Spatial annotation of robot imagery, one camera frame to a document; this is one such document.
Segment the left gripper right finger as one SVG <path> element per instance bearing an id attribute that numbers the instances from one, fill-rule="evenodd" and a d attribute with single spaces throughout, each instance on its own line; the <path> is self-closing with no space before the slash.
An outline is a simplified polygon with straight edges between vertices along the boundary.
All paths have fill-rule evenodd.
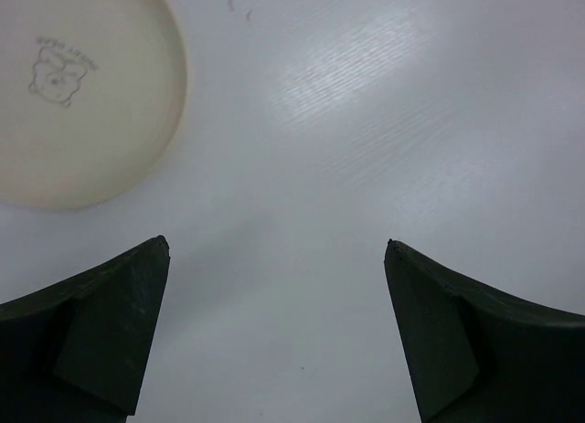
<path id="1" fill-rule="evenodd" d="M 584 318 L 390 240 L 388 291 L 423 422 L 581 422 Z"/>

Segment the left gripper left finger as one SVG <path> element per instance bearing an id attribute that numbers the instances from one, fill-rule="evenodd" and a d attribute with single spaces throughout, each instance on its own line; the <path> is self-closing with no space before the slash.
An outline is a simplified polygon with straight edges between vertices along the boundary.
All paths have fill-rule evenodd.
<path id="1" fill-rule="evenodd" d="M 1 306 L 4 422 L 136 412 L 170 266 L 162 236 Z"/>

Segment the cream plate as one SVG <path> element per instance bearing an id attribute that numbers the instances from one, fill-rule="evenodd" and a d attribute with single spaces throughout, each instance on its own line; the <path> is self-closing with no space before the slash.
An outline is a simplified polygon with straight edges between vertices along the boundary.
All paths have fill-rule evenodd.
<path id="1" fill-rule="evenodd" d="M 168 149 L 188 93 L 166 0 L 1 0 L 1 199 L 92 206 Z"/>

